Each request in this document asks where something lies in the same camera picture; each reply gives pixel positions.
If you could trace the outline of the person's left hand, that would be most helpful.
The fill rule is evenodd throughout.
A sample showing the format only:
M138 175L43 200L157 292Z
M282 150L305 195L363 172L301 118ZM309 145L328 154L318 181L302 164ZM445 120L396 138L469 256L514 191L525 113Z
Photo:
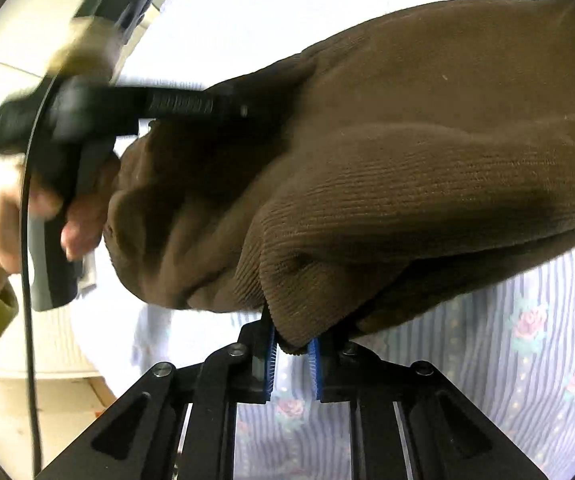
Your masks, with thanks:
M118 158L110 155L103 162L92 190L70 204L65 204L40 178L30 179L28 216L31 220L48 221L65 215L60 247L68 260L78 260L100 244L118 170ZM20 272L23 180L21 164L4 164L0 168L0 290L11 275Z

